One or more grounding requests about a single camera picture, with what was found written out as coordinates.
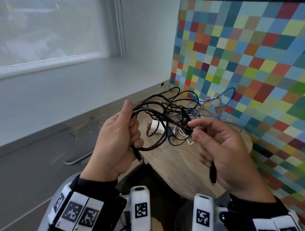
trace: colorful mosaic wall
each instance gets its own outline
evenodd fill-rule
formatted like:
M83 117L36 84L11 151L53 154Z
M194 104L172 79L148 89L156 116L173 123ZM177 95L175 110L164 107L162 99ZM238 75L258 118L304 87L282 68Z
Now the colorful mosaic wall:
M236 88L223 116L305 223L305 3L182 0L170 82L203 100Z

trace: wooden table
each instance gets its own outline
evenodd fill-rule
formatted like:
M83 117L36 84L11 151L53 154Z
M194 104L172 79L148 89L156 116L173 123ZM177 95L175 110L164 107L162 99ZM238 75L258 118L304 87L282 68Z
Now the wooden table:
M167 98L174 95L175 93L173 92L164 94ZM154 98L151 101L160 102L161 98ZM187 106L189 102L180 101L179 103ZM146 136L147 124L151 123L152 119L145 112L139 113L138 120L144 147L149 147L160 138L161 134L155 134L152 137ZM238 130L238 127L234 125L232 125L232 128ZM252 150L250 136L245 130L242 131L241 135L250 152ZM141 154L145 163L149 163L176 193L187 199L193 200L196 193L217 198L225 192L220 184L211 185L209 169L199 161L199 154L195 144L189 145L184 142L180 146L172 146L168 141L165 141L160 147L152 151L142 151Z

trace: drawer handle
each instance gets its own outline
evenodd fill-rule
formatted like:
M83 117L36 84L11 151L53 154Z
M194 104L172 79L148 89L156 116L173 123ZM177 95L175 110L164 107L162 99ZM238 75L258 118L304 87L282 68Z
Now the drawer handle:
M64 164L65 165L77 165L80 162L82 162L83 160L89 158L92 155L92 153L93 153L93 151L91 151L91 152L87 153L86 155L84 155L84 156L82 156L82 157L80 157L80 158L78 158L78 159L76 159L74 161L71 161L71 162L65 161Z

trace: cable bundle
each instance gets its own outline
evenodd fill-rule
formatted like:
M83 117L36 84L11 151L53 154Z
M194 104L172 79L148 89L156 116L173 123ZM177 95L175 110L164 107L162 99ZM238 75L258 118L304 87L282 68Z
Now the cable bundle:
M166 98L163 94L166 92L169 92L173 89L178 89L178 93L171 97L171 98ZM157 120L158 124L157 124L157 128L159 127L159 124L161 123L161 125L164 127L164 133L162 134L161 138L151 147L141 147L138 150L140 151L150 151L153 150L157 147L159 147L161 144L163 144L166 139L168 139L169 143L173 146L178 146L183 144L186 140L188 140L188 138L191 136L192 134L192 128L190 128L189 126L187 126L187 123L189 121L191 121L191 116L193 117L202 117L202 116L210 116L210 117L215 117L218 119L223 119L220 115L221 113L221 109L224 108L227 104L225 104L224 106L222 106L222 101L220 96L222 96L225 92L227 92L228 90L233 89L233 94L231 96L231 98L229 99L228 103L230 102L230 100L232 99L233 95L235 94L235 88L231 87L227 90L225 90L223 93L221 93L219 96L214 97L214 98L210 98L209 100L206 101L200 101L198 95L193 92L193 91L182 91L180 92L180 88L179 87L173 87L171 89L169 89L168 91L165 91L161 94L154 94L150 97L148 97L146 100L144 100L142 103L140 103L138 106L134 107L133 109L133 114L132 116L137 116L140 112L145 112L147 114L150 115L150 117L153 120ZM183 98L183 99L177 99L177 97L179 95L181 95L184 92L190 92L193 94L193 99L190 98ZM151 101L153 98L155 97L160 97L162 99L164 99L164 102L160 103L160 102L156 102L156 101ZM216 116L213 116L207 109L202 108L203 105L206 102L211 102L213 100L218 99L220 101L220 106L219 107L215 107L215 113ZM188 100L190 101L190 103L188 104L187 107L184 107L182 105L177 105L176 103L178 101L182 101L182 100ZM195 106L190 108L190 104L191 103L195 103ZM149 108L149 105L158 105L162 108L162 112L154 110ZM199 113L199 110L205 110L209 113L209 115L202 115ZM176 127L179 128L179 132L180 134L184 137L183 139L178 139L175 134L173 133L173 131L171 130L170 127L174 127L174 129ZM148 137L153 136L156 133L157 129L155 131L153 131L151 134L148 134L149 132L149 128L147 129L146 135ZM173 137L177 140L181 140L182 142L180 144L173 144L170 141L170 138Z

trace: person's left hand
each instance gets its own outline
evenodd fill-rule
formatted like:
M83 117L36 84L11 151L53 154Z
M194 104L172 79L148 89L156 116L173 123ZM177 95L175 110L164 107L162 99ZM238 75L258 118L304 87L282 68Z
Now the person's left hand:
M114 181L125 173L133 161L133 150L130 147L142 147L139 121L134 116L132 102L125 100L122 110L105 121L94 152L80 178L93 181Z

